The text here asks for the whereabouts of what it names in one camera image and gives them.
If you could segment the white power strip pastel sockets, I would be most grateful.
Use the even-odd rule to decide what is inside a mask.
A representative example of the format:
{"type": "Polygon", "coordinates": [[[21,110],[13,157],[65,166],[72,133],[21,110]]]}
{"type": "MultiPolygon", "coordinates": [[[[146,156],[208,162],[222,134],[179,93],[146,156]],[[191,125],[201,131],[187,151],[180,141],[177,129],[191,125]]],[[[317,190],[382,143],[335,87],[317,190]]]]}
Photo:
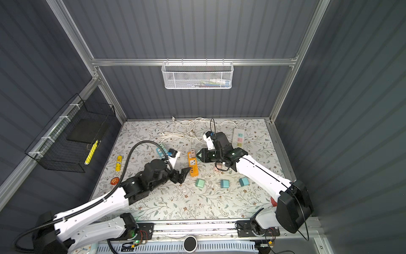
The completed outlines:
{"type": "Polygon", "coordinates": [[[232,146],[233,148],[244,148],[245,130],[235,128],[233,131],[232,146]]]}

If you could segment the blue power strip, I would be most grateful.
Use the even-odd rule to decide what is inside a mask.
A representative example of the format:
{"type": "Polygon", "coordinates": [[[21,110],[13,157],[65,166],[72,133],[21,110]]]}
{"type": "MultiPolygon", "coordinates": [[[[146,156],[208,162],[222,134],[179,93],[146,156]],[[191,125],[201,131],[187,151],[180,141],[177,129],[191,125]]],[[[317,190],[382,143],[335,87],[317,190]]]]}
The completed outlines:
{"type": "Polygon", "coordinates": [[[156,148],[156,152],[161,159],[168,155],[168,150],[164,144],[159,144],[160,148],[156,148]]]}

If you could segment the orange power strip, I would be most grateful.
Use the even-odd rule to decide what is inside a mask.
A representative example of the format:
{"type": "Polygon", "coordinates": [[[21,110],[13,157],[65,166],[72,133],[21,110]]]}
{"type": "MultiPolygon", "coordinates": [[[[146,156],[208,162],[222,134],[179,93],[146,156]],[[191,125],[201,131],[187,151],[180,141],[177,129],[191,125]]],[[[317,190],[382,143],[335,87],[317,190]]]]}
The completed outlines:
{"type": "Polygon", "coordinates": [[[197,177],[199,175],[197,157],[190,158],[189,155],[190,155],[190,151],[188,152],[188,164],[189,164],[189,167],[191,168],[190,175],[191,175],[191,177],[197,177]]]}

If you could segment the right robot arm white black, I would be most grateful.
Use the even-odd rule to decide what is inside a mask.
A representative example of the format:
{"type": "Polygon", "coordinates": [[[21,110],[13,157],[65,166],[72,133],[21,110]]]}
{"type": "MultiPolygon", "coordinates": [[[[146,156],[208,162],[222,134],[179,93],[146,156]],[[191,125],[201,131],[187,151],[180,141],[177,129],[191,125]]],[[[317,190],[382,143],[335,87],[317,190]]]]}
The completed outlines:
{"type": "Polygon", "coordinates": [[[249,178],[277,202],[276,210],[260,209],[250,218],[250,228],[257,236],[269,229],[282,227],[297,233],[314,211],[308,190],[303,182],[283,178],[258,163],[247,151],[234,148],[222,132],[208,131],[203,135],[207,148],[197,158],[203,163],[221,164],[249,178]]]}

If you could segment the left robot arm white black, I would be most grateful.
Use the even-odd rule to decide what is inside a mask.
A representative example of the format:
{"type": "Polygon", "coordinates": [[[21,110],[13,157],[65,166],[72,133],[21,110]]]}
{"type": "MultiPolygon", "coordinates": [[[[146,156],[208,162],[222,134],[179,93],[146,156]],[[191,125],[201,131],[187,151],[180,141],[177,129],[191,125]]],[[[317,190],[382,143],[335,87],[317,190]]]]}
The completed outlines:
{"type": "Polygon", "coordinates": [[[14,250],[24,254],[67,254],[105,239],[136,237],[137,224],[129,213],[103,223],[98,219],[148,197],[167,181],[183,183],[189,169],[174,169],[180,152],[169,149],[163,154],[164,158],[145,164],[144,170],[135,176],[120,177],[107,194],[65,212],[43,214],[37,226],[13,240],[14,250]]]}

